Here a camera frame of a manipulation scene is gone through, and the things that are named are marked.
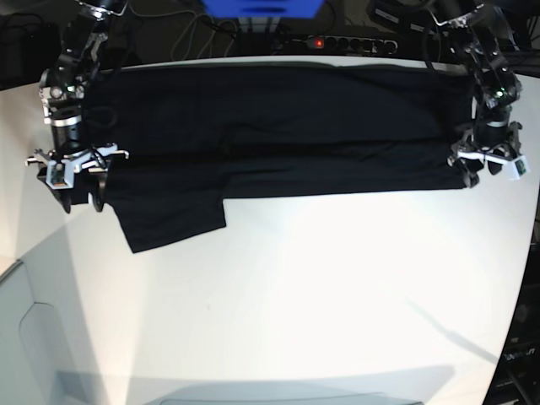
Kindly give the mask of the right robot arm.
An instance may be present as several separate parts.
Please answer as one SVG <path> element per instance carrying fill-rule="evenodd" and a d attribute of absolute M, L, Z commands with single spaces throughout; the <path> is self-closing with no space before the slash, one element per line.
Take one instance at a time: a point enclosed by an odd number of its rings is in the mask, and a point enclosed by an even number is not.
<path fill-rule="evenodd" d="M 419 1 L 405 4 L 378 1 L 376 8 L 394 17 L 409 14 L 429 15 L 423 34 L 435 29 L 447 30 L 451 50 L 473 78 L 478 109 L 485 116 L 476 120 L 489 135 L 477 138 L 478 147 L 467 151 L 468 141 L 461 141 L 456 159 L 472 160 L 495 134 L 506 128 L 510 105 L 521 92 L 510 65 L 503 56 L 493 31 L 483 24 L 483 1 Z M 48 153 L 37 149 L 27 164 L 39 167 L 38 179 L 52 192 L 73 189 L 81 172 L 106 176 L 113 156 L 127 157 L 114 143 L 95 147 L 85 140 L 83 101 L 99 71 L 104 44 L 108 40 L 111 17 L 121 17 L 125 1 L 82 1 L 77 18 L 67 27 L 62 50 L 56 63 L 43 72 L 39 94 L 44 123 L 50 127 L 54 148 Z"/>

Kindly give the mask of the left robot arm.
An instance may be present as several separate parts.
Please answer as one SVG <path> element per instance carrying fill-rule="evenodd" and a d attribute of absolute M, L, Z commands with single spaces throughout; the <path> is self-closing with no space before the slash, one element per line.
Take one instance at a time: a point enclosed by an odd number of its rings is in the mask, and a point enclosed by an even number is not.
<path fill-rule="evenodd" d="M 83 101 L 95 81 L 109 38 L 110 22 L 127 9 L 125 1 L 82 1 L 77 18 L 67 27 L 55 64 L 40 78 L 39 95 L 44 123 L 50 127 L 54 147 L 37 149 L 28 165 L 38 167 L 38 180 L 66 213 L 71 211 L 71 190 L 79 173 L 92 177 L 90 195 L 96 211 L 104 206 L 105 184 L 115 156 L 129 156 L 114 143 L 97 147 L 86 138 Z M 521 124 L 510 121 L 511 106 L 521 94 L 521 83 L 510 68 L 493 31 L 481 24 L 483 3 L 474 1 L 423 1 L 401 6 L 399 11 L 429 13 L 423 40 L 430 31 L 447 29 L 451 51 L 474 83 L 477 109 L 473 123 L 460 130 L 448 163 L 463 171 L 467 186 L 478 183 L 475 164 L 487 166 L 492 175 L 507 167 L 516 178 L 528 171 L 520 152 Z"/>

